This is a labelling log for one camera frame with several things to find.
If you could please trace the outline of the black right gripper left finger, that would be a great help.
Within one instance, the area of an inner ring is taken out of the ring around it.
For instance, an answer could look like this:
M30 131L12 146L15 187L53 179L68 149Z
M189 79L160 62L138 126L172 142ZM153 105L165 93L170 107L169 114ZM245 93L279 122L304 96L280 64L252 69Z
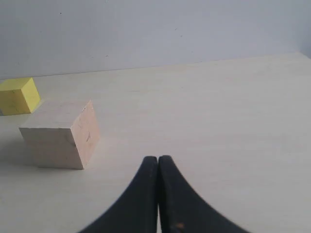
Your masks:
M82 233L155 233L157 231L157 158L146 156L114 204Z

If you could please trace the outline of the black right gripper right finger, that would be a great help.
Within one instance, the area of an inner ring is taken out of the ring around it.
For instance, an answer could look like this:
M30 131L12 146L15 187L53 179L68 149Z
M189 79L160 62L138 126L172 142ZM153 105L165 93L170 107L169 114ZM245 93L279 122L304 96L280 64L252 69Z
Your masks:
M158 160L158 205L163 233L246 233L206 203L169 155Z

